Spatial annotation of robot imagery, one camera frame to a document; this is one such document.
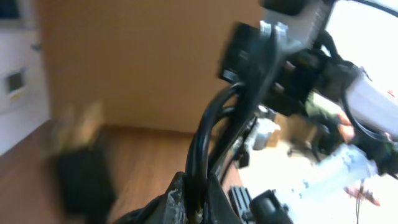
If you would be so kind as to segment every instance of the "wall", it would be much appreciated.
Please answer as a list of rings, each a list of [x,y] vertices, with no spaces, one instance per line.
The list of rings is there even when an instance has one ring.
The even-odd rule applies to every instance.
[[[0,28],[0,79],[10,71],[25,68],[27,100],[0,114],[0,155],[49,119],[47,87],[40,54],[30,45],[39,41],[37,32]]]
[[[103,100],[108,123],[196,130],[233,22],[258,0],[38,0],[52,112]]]
[[[382,35],[369,32],[369,24],[378,24]],[[345,60],[363,66],[372,81],[382,88],[397,91],[396,27],[395,16],[358,2],[339,1],[326,29]]]

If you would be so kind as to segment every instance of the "black plastic part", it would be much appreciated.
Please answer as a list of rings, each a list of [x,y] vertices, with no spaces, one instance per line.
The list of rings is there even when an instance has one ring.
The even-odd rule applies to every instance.
[[[224,133],[216,142],[209,157],[209,172],[216,172],[220,164],[224,163],[224,155],[242,135],[249,124],[263,97],[269,94],[280,75],[280,69],[285,63],[286,52],[284,39],[278,38],[278,30],[271,27],[271,33],[267,38],[253,38],[248,52],[247,66],[245,66],[244,89],[239,93],[238,100],[232,117],[226,124]]]
[[[258,29],[247,24],[237,23],[234,26],[231,41],[221,57],[223,60],[218,72],[220,79],[231,84],[245,81],[242,75],[249,60],[251,44],[258,33]]]
[[[318,37],[315,40],[315,43],[320,46],[326,47],[327,51],[329,51],[330,53],[331,61],[334,64],[341,64],[344,61],[337,51],[337,47],[335,41],[333,40],[333,37],[326,30],[321,30],[318,33]]]
[[[311,119],[324,125],[324,128],[326,128],[323,132],[324,135],[318,140],[318,148],[322,154],[330,155],[335,150],[337,144],[344,142],[338,130],[338,125],[341,123],[340,118],[337,115],[332,117],[318,115],[311,117]]]
[[[163,195],[160,195],[150,201],[144,208],[140,208],[123,215],[114,224],[142,224],[142,223],[176,223],[184,224],[185,219],[185,202],[184,202],[184,178],[183,172],[178,172],[174,175],[169,187]],[[170,192],[181,192],[171,195]],[[167,215],[167,202],[172,197],[176,205],[179,205],[178,215]]]
[[[253,199],[250,210],[257,224],[293,224],[287,214],[287,208],[280,204],[273,190],[268,190]]]
[[[231,187],[228,191],[229,201],[235,213],[243,224],[254,224],[253,215],[250,212],[250,201],[248,189],[245,187]]]
[[[65,210],[83,215],[89,223],[106,223],[116,193],[104,152],[87,147],[62,154],[56,161],[56,170]]]
[[[266,9],[288,16],[297,16],[308,4],[308,0],[260,0],[260,5]]]
[[[364,151],[369,160],[376,162],[379,175],[398,173],[398,152],[394,148],[395,144],[388,142],[387,136],[385,139],[373,139],[355,130],[352,143]]]
[[[322,79],[322,71],[329,59],[319,50],[302,50],[290,55],[287,60],[294,67],[293,70],[285,68],[280,71],[277,85],[264,96],[262,104],[285,116],[306,115],[305,102],[314,86]],[[320,85],[320,89],[329,87],[327,81]]]
[[[238,168],[238,169],[242,169],[242,168],[249,166],[250,153],[249,153],[249,149],[246,149],[245,144],[241,145],[238,153],[235,155],[234,160],[237,162],[236,168]]]

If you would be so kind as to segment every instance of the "wooden floor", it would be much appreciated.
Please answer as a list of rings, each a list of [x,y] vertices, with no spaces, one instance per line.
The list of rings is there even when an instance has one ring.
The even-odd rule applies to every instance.
[[[0,223],[64,223],[43,158],[49,132],[50,125],[43,125],[0,157]],[[119,195],[110,214],[113,221],[164,193],[174,174],[185,168],[192,135],[128,128],[107,133],[109,168]],[[227,186],[241,184],[236,170],[229,176]]]

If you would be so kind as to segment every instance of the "wire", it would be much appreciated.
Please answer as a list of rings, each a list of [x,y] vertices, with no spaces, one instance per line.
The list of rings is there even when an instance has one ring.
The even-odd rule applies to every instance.
[[[256,126],[256,123],[257,123],[257,117],[255,116],[250,128],[242,136],[242,145],[240,145],[240,147],[244,147],[244,142],[246,142],[246,139],[248,138],[248,136],[251,133],[251,131],[253,130],[253,128]],[[221,164],[221,168],[223,168],[222,173],[220,175],[221,176],[221,178],[220,178],[221,186],[223,185],[223,182],[224,182],[226,175],[229,171],[229,167],[231,166],[233,161],[234,161],[234,156],[228,161],[226,166],[223,166],[224,164]]]
[[[382,4],[379,4],[379,3],[376,3],[376,2],[372,2],[372,1],[369,1],[369,0],[354,0],[354,1],[362,3],[362,4],[365,4],[367,6],[374,7],[376,9],[382,10],[382,11],[384,11],[384,12],[386,12],[386,13],[392,15],[392,16],[398,17],[398,12],[397,11],[395,11],[394,9],[389,8],[387,6],[383,6]]]
[[[333,63],[339,64],[343,61],[343,58],[340,56],[340,54],[337,51],[333,37],[326,30],[321,30],[319,32],[314,45],[324,46],[329,51],[330,58]]]
[[[234,107],[233,106],[224,107],[221,110],[221,112],[218,114],[216,123],[213,126],[215,126],[222,119],[231,116],[233,111],[234,111]],[[192,143],[191,143],[191,147],[193,146],[193,144],[197,144],[196,135],[193,137],[193,140],[192,140]],[[193,157],[192,156],[193,156],[193,153],[190,150],[190,152],[188,153],[188,161],[190,162],[190,165],[188,165],[188,166],[190,166],[190,167],[194,164],[194,163],[192,163],[193,162]],[[117,224],[142,223],[147,218],[148,214],[152,213],[153,210],[158,206],[158,204],[160,202],[160,197],[161,196],[158,196],[155,199],[153,199],[144,208],[140,208],[140,209],[132,211],[132,212],[130,212],[128,214],[125,214],[116,223]]]
[[[357,196],[356,196],[356,203],[355,203],[355,212],[356,212],[356,224],[359,224],[359,208],[361,206],[361,197],[363,192],[363,184],[364,181],[361,181],[361,186],[359,187]]]
[[[230,116],[234,108],[223,105],[242,89],[242,83],[235,83],[224,90],[221,90],[210,102],[205,110],[194,135],[187,157],[185,173],[189,185],[189,200],[194,206],[201,206],[203,194],[207,182],[208,173],[208,148],[211,139],[211,131],[214,125],[221,119]]]
[[[349,87],[349,84],[350,83],[348,82],[347,79],[343,82],[343,87],[341,88],[341,102],[343,104],[343,109],[347,115],[347,118],[349,119],[351,124],[354,126],[354,129],[373,140],[377,140],[380,142],[390,142],[384,134],[374,133],[374,132],[366,129],[362,124],[360,124],[354,118],[353,114],[351,113],[351,111],[349,109],[348,102],[347,102],[347,96],[346,96],[346,94],[347,94],[346,89]]]

